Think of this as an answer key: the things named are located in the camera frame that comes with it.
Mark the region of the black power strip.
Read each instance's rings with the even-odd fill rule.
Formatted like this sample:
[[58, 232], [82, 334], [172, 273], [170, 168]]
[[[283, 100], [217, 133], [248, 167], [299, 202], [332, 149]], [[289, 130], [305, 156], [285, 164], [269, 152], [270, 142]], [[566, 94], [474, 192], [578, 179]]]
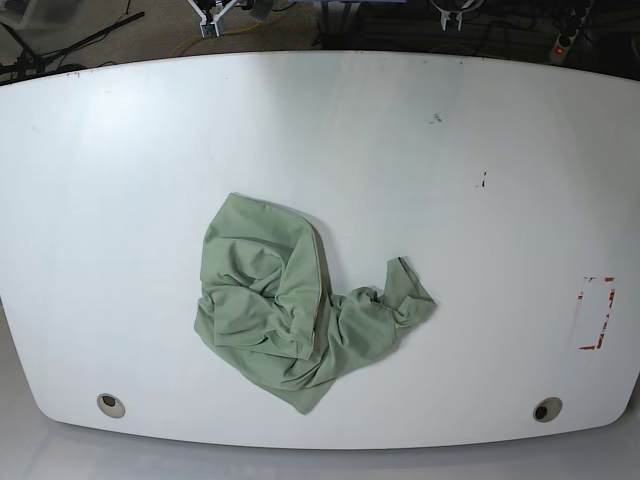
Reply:
[[585, 19], [592, 8], [590, 0], [576, 1], [571, 14], [560, 28], [558, 37], [550, 51], [551, 65], [562, 65], [571, 49], [578, 33], [582, 29]]

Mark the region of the table grommet hole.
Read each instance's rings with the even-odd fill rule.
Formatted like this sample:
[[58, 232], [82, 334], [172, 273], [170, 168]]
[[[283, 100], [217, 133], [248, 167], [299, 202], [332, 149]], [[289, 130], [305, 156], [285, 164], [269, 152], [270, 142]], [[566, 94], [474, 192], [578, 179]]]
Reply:
[[540, 401], [533, 410], [533, 418], [540, 423], [548, 423], [557, 418], [563, 408], [558, 397], [549, 397]]
[[117, 397], [102, 393], [97, 397], [97, 406], [102, 413], [110, 418], [119, 419], [126, 414], [125, 405]]

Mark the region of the green T-shirt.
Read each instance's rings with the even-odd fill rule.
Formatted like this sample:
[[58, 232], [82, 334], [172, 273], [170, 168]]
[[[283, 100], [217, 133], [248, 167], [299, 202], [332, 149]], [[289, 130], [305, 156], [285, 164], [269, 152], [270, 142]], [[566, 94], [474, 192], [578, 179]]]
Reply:
[[334, 382], [387, 356], [436, 311], [400, 257], [383, 292], [330, 291], [321, 239], [303, 217], [238, 194], [203, 241], [194, 329], [253, 384], [310, 413]]

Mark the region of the left table grommet hole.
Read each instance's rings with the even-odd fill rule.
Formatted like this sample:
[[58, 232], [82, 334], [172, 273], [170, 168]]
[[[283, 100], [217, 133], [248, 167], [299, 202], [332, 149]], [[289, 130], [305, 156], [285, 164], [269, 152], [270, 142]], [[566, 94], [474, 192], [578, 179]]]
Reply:
[[125, 405], [117, 397], [102, 393], [97, 397], [97, 406], [102, 413], [110, 418], [119, 419], [126, 414]]

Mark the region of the red tape rectangle marking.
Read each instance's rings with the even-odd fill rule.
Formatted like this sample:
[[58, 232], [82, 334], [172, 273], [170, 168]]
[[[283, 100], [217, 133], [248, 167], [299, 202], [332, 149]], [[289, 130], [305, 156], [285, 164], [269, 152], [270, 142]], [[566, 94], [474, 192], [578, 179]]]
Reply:
[[612, 276], [585, 277], [580, 288], [573, 324], [573, 343], [578, 351], [602, 347], [616, 292]]

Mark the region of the right table grommet hole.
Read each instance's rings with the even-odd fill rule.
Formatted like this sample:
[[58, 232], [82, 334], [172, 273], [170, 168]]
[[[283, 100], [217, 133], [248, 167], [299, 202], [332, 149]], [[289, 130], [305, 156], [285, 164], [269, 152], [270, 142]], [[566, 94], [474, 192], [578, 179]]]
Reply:
[[533, 418], [540, 423], [548, 423], [557, 418], [563, 408], [558, 397], [549, 397], [540, 401], [533, 410]]

